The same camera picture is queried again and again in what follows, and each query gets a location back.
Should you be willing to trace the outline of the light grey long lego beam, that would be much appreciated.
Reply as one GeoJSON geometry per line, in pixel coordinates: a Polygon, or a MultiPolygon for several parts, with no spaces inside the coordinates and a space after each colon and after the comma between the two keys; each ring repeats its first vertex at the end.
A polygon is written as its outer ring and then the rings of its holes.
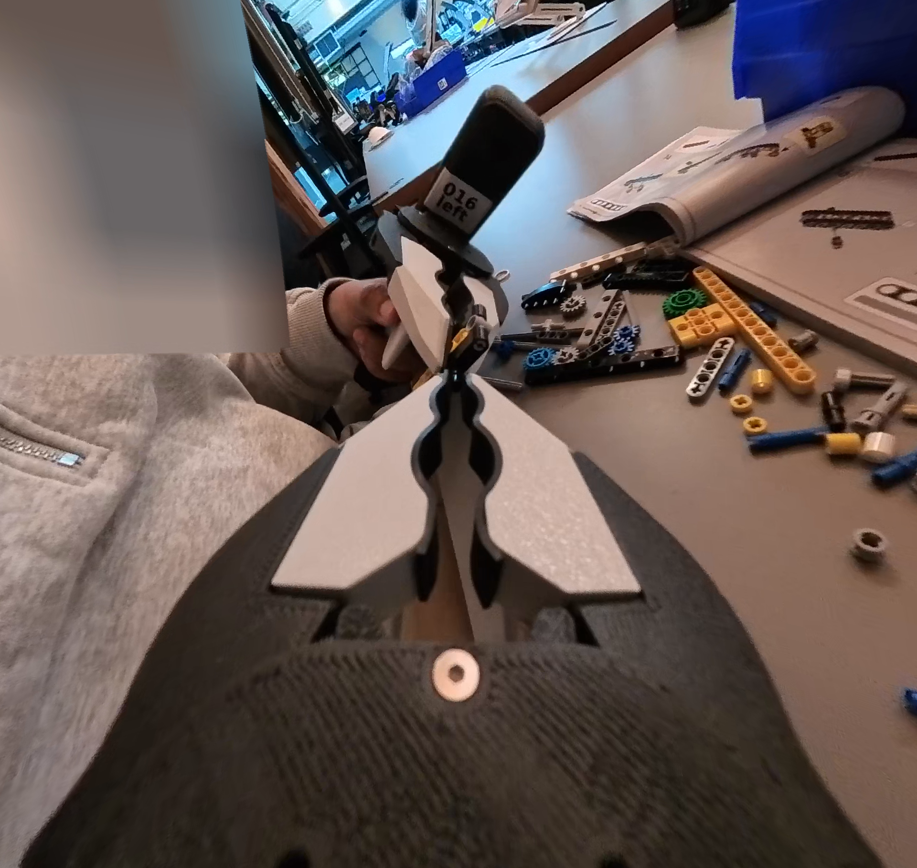
{"type": "Polygon", "coordinates": [[[595,351],[611,341],[613,333],[625,311],[621,289],[603,289],[582,323],[582,331],[576,344],[579,361],[590,358],[595,351]]]}

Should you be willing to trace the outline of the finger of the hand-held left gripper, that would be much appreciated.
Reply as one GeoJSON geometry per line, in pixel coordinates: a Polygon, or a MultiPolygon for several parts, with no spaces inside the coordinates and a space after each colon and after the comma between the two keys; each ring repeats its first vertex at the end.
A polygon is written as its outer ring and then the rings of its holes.
{"type": "Polygon", "coordinates": [[[455,322],[446,302],[441,258],[423,244],[402,236],[401,263],[389,280],[389,293],[406,335],[434,373],[447,362],[455,322]]]}
{"type": "Polygon", "coordinates": [[[509,303],[497,278],[470,278],[469,295],[471,297],[470,318],[473,319],[475,333],[486,331],[487,350],[500,331],[509,312],[509,303]]]}

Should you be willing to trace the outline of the blue parts bin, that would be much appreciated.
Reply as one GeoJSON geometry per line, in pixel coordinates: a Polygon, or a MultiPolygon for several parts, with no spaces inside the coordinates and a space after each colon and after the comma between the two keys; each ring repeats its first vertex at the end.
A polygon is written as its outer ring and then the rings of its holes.
{"type": "Polygon", "coordinates": [[[439,53],[443,55],[436,62],[430,61],[410,81],[405,105],[412,114],[428,108],[467,78],[462,49],[450,49],[449,52],[440,49],[437,51],[439,53]]]}

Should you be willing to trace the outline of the light grey short lego beam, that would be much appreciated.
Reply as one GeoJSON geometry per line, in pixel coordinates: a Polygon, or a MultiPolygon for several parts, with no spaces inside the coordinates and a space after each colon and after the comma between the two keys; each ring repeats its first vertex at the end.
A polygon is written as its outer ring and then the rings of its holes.
{"type": "Polygon", "coordinates": [[[691,403],[698,403],[706,398],[723,370],[727,358],[732,354],[735,345],[735,338],[729,336],[720,337],[713,342],[691,383],[685,390],[687,399],[691,403]]]}

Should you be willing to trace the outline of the scattered small lego pieces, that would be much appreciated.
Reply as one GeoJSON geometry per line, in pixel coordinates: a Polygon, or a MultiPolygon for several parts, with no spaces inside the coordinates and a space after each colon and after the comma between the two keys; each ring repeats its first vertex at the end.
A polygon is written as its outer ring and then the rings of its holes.
{"type": "Polygon", "coordinates": [[[908,403],[910,387],[895,375],[837,368],[827,390],[818,398],[821,423],[795,430],[770,430],[767,421],[751,414],[753,396],[767,394],[765,370],[757,370],[751,395],[730,398],[732,411],[743,416],[743,430],[753,453],[821,446],[831,458],[857,458],[871,467],[870,481],[879,489],[908,483],[915,490],[915,450],[897,451],[887,428],[899,414],[915,425],[915,403],[908,403]]]}

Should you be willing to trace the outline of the blue storage bin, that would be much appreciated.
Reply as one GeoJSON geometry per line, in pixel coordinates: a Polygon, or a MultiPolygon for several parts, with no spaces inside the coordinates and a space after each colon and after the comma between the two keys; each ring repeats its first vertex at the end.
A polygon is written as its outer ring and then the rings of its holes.
{"type": "Polygon", "coordinates": [[[916,131],[916,0],[736,0],[736,99],[766,120],[845,90],[889,89],[916,131]]]}

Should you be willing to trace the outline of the person's left hand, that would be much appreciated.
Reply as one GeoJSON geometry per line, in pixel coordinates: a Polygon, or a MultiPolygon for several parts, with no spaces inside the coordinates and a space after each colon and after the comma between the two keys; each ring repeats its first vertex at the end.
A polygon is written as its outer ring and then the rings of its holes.
{"type": "Polygon", "coordinates": [[[384,350],[390,332],[400,324],[386,278],[334,282],[324,298],[329,326],[374,378],[412,383],[427,370],[411,346],[405,348],[391,368],[384,368],[384,350]]]}

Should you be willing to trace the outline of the person's left forearm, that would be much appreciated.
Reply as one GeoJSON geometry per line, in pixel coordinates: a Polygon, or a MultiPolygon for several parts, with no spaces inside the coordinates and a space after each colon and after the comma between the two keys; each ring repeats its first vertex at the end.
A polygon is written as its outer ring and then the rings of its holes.
{"type": "Polygon", "coordinates": [[[357,367],[327,316],[330,295],[346,282],[333,278],[286,292],[289,343],[279,352],[217,356],[256,403],[315,428],[326,425],[357,367]]]}

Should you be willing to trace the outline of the long black lego beam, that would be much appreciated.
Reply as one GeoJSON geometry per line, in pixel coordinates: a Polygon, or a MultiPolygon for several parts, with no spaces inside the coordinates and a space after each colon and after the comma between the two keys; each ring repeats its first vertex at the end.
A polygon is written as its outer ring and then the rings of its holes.
{"type": "Polygon", "coordinates": [[[575,364],[529,372],[522,369],[522,381],[531,388],[578,381],[603,380],[626,375],[669,370],[682,366],[685,361],[681,347],[638,349],[631,354],[613,356],[609,347],[602,347],[590,358],[575,364]]]}

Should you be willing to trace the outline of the black curved lego piece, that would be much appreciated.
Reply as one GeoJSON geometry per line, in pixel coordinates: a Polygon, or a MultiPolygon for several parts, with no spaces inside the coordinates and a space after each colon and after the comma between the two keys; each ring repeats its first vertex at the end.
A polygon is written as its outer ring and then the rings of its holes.
{"type": "Polygon", "coordinates": [[[521,299],[524,312],[554,310],[576,293],[578,284],[568,280],[554,280],[533,289],[521,299]]]}

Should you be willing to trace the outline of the yellow lego frame piece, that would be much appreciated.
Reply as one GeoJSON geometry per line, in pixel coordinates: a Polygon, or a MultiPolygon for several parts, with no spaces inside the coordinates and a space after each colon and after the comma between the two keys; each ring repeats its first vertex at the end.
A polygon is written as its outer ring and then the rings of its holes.
{"type": "Polygon", "coordinates": [[[736,335],[736,324],[719,305],[712,304],[668,321],[672,338],[682,349],[709,347],[716,340],[736,335]]]}

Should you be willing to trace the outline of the black yellow lego beam assembly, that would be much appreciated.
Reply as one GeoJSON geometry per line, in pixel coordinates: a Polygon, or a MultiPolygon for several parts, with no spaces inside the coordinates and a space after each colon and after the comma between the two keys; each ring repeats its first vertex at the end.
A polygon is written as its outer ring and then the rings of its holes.
{"type": "Polygon", "coordinates": [[[490,348],[493,327],[488,308],[482,303],[473,303],[468,320],[453,336],[446,354],[445,370],[457,376],[471,370],[490,348]]]}

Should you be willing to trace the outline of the white long lego beam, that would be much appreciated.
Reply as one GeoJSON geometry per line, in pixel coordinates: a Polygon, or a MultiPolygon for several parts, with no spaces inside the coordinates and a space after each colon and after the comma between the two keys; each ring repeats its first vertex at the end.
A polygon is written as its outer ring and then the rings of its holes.
{"type": "Polygon", "coordinates": [[[620,266],[633,263],[648,256],[663,254],[671,248],[672,241],[668,238],[660,239],[654,243],[638,242],[618,248],[603,255],[584,260],[577,264],[566,266],[552,273],[548,282],[582,284],[587,278],[595,275],[602,276],[620,266]]]}

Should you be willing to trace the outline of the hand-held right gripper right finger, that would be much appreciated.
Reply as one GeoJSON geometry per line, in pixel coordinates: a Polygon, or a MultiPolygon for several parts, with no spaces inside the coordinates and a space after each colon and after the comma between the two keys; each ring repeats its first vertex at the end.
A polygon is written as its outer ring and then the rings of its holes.
{"type": "Polygon", "coordinates": [[[641,586],[574,454],[469,375],[472,634],[525,634],[545,609],[639,598],[641,586]]]}

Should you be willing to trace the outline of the long yellow lego beam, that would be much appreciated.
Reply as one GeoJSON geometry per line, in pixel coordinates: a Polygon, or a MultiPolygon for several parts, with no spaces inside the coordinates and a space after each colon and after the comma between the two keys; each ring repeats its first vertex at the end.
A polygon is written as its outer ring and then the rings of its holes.
{"type": "Polygon", "coordinates": [[[798,396],[814,393],[814,370],[765,322],[740,296],[715,273],[695,268],[698,287],[733,320],[739,335],[772,375],[788,391],[798,396]]]}

